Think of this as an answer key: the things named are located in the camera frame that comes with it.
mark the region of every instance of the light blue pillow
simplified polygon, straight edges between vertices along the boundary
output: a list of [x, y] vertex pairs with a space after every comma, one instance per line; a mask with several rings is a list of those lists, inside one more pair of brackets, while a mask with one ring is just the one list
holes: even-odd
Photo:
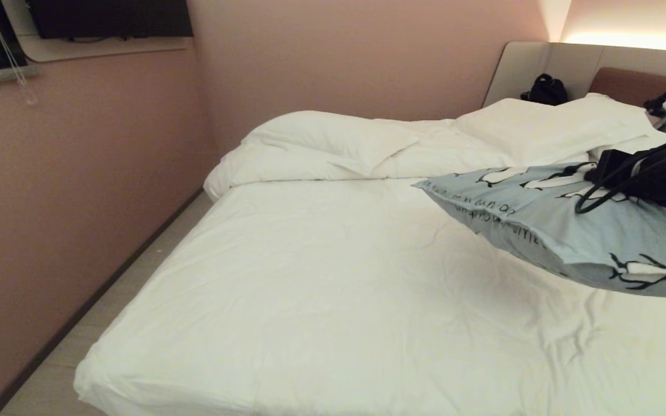
[[666, 208], [617, 194], [576, 214], [579, 195], [593, 185], [584, 174], [594, 168], [483, 169], [414, 186], [494, 247], [542, 269], [600, 289], [666, 297]]

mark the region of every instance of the bed frame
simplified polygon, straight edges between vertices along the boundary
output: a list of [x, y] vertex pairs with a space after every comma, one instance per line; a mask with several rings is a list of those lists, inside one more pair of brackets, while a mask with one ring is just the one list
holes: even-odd
[[644, 106], [646, 100], [666, 92], [666, 76], [618, 68], [600, 68], [590, 92], [608, 95], [628, 105]]

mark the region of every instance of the penguin print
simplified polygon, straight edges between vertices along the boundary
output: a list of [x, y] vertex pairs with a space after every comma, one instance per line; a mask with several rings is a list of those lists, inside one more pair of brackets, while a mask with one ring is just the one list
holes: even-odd
[[[558, 198], [571, 198], [573, 196], [582, 196], [582, 195], [590, 192], [591, 189], [592, 189], [592, 187], [587, 187], [587, 188], [584, 188], [584, 189], [576, 191], [576, 192], [565, 193], [564, 195], [558, 196]], [[608, 192], [610, 192], [610, 191], [606, 190], [605, 188], [599, 188], [595, 192], [593, 192], [593, 194], [590, 195], [590, 197], [587, 198], [587, 200], [594, 200], [594, 199], [602, 198]], [[613, 200], [613, 201], [616, 201], [616, 202], [621, 202], [623, 200], [631, 200], [632, 202], [636, 202], [636, 201], [639, 200], [639, 198], [637, 198], [637, 197], [628, 197], [628, 196], [622, 194], [621, 192], [619, 192], [616, 195], [613, 195], [610, 198], [610, 200]]]
[[578, 184], [584, 181], [584, 174], [595, 169], [597, 164], [585, 162], [574, 166], [567, 166], [562, 172], [555, 173], [547, 179], [525, 182], [521, 184], [527, 190], [544, 190], [546, 188], [563, 187], [565, 185]]
[[645, 258], [648, 263], [640, 261], [623, 263], [616, 255], [611, 253], [610, 258], [616, 263], [618, 269], [613, 270], [613, 275], [610, 278], [614, 279], [618, 277], [620, 281], [638, 285], [627, 288], [631, 290], [643, 290], [661, 281], [666, 281], [666, 266], [664, 264], [659, 263], [648, 255], [640, 254], [640, 256]]
[[486, 182], [488, 187], [497, 185], [506, 179], [510, 179], [513, 176], [518, 176], [519, 174], [524, 174], [528, 172], [528, 167], [525, 168], [505, 168], [497, 172], [491, 172], [484, 174], [483, 177], [480, 177], [478, 182]]

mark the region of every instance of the baseboard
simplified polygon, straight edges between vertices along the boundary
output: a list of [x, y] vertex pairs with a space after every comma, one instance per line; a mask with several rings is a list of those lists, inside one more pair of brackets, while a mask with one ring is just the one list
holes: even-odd
[[71, 329], [73, 329], [76, 324], [81, 321], [82, 318], [84, 318], [84, 315], [87, 314], [87, 312], [92, 308], [92, 306], [97, 303], [97, 301], [106, 293], [107, 290], [109, 290], [110, 287], [116, 282], [120, 276], [133, 264], [135, 263], [136, 260], [138, 260], [138, 257], [140, 257], [141, 254], [143, 254], [144, 251], [150, 245], [158, 239], [159, 235], [161, 235], [166, 229], [173, 223], [178, 216], [180, 216], [185, 210], [187, 210], [188, 206], [202, 193], [202, 190], [198, 190], [195, 192], [186, 202], [182, 204], [182, 206], [171, 215], [171, 217], [166, 220], [163, 224], [161, 224], [160, 227], [154, 232], [148, 240], [146, 240], [140, 247], [135, 250], [135, 252], [130, 255], [130, 257], [122, 263], [122, 266], [120, 266], [117, 271], [115, 271], [112, 276], [109, 277], [109, 279], [104, 282], [103, 285], [97, 289], [96, 292], [82, 305], [82, 307], [79, 308], [79, 310], [76, 311], [76, 313], [72, 314], [71, 318], [64, 324], [64, 326], [61, 327], [61, 329], [56, 332], [53, 337], [50, 338], [50, 340], [45, 344], [45, 347], [43, 347], [32, 360], [24, 367], [24, 369], [17, 374], [17, 377], [10, 382], [10, 384], [7, 386], [5, 390], [3, 390], [2, 394], [0, 394], [0, 412], [2, 411], [5, 406], [7, 406], [7, 403], [14, 397], [14, 395], [18, 392], [18, 390], [22, 387], [22, 385], [27, 382], [27, 379], [29, 379], [30, 376], [35, 372], [35, 370], [38, 369], [40, 364], [45, 361], [45, 359], [50, 355], [53, 350], [58, 347], [59, 343], [68, 335], [69, 332], [71, 332]]

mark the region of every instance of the blind cord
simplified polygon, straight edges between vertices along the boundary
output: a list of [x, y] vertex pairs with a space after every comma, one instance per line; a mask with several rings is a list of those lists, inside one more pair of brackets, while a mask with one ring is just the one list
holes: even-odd
[[14, 71], [14, 74], [17, 77], [17, 84], [19, 84], [19, 90], [22, 92], [22, 95], [24, 95], [24, 101], [27, 105], [36, 105], [38, 103], [38, 97], [29, 89], [29, 87], [27, 87], [27, 78], [24, 76], [22, 68], [17, 64], [17, 60], [7, 44], [7, 40], [5, 40], [1, 29], [0, 42], [2, 43], [3, 49], [5, 49], [5, 55], [7, 55], [12, 71]]

